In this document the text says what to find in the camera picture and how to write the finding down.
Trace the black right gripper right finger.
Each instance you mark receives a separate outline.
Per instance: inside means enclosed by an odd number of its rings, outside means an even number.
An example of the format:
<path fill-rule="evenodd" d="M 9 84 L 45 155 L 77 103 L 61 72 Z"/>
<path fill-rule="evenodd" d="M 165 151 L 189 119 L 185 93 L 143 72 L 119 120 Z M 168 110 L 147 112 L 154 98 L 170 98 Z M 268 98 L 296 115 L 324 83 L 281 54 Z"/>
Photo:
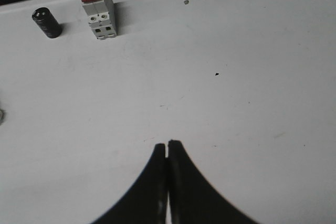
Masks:
<path fill-rule="evenodd" d="M 181 141 L 170 140 L 168 148 L 173 223 L 256 223 L 222 197 L 205 179 Z"/>

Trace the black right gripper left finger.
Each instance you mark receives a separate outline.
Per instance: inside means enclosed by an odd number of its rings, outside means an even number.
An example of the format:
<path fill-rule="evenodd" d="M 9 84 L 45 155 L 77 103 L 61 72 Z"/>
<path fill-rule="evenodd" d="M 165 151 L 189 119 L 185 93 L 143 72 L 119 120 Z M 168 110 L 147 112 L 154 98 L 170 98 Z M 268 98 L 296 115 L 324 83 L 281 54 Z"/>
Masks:
<path fill-rule="evenodd" d="M 159 143 L 133 185 L 94 223 L 166 223 L 166 210 L 165 145 Z"/>

